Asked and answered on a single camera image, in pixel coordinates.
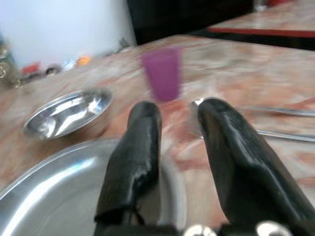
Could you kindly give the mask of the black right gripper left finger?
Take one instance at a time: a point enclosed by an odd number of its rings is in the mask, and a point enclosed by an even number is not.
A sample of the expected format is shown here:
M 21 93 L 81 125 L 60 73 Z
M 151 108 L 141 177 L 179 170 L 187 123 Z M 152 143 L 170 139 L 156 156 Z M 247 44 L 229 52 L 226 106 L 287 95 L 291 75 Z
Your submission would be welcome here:
M 98 198 L 94 235 L 107 227 L 145 224 L 139 199 L 159 181 L 162 120 L 155 103 L 142 101 L 131 109 L 126 132 L 112 152 Z

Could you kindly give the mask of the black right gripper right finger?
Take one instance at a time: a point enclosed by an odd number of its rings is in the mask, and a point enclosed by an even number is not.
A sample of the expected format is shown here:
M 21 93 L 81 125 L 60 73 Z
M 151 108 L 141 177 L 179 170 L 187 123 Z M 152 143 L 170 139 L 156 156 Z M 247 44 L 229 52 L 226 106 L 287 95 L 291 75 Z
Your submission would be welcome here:
M 219 203 L 220 236 L 312 236 L 315 209 L 275 151 L 230 104 L 197 108 Z

